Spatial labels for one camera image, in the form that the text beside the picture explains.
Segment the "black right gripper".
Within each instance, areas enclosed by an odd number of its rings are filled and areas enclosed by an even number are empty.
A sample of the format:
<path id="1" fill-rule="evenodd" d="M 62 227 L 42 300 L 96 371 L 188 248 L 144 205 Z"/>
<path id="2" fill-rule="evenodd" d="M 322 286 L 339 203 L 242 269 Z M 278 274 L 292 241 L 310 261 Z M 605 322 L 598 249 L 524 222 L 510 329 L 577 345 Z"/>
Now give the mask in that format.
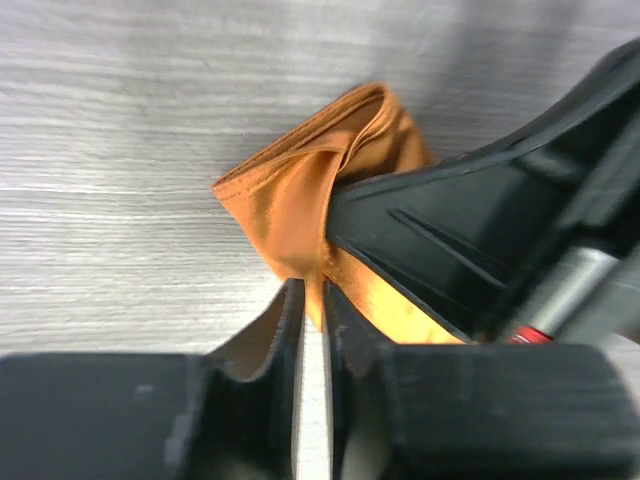
<path id="1" fill-rule="evenodd" d="M 328 239 L 456 333 L 597 343 L 639 295 L 639 44 L 517 131 L 333 192 Z"/>

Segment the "orange satin napkin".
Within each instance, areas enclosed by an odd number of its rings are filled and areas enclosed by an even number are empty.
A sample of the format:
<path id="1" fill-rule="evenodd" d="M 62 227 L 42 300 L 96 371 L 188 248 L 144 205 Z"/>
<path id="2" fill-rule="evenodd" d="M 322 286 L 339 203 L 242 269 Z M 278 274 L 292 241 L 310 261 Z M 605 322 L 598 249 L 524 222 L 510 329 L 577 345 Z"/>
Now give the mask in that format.
<path id="1" fill-rule="evenodd" d="M 383 83 L 351 90 L 220 177 L 212 190 L 280 279 L 305 283 L 306 313 L 323 327 L 330 280 L 378 330 L 403 344 L 462 344 L 362 261 L 326 239 L 334 186 L 427 166 L 416 123 Z"/>

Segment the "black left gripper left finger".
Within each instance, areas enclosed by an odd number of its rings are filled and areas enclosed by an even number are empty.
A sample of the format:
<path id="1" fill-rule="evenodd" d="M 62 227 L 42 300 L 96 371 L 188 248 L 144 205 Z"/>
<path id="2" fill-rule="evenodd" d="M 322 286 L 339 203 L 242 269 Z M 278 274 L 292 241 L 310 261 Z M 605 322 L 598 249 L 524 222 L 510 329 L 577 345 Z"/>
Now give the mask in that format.
<path id="1" fill-rule="evenodd" d="M 206 354 L 1 359 L 5 479 L 291 479 L 305 289 Z"/>

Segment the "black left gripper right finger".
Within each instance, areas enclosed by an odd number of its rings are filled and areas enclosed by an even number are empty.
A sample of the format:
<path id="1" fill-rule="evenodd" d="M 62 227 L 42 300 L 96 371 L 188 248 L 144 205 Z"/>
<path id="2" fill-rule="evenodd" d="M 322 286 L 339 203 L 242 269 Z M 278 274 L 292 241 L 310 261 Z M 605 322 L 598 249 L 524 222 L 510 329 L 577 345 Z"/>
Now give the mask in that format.
<path id="1" fill-rule="evenodd" d="M 631 479 L 639 417 L 589 346 L 397 344 L 324 287 L 334 479 Z"/>

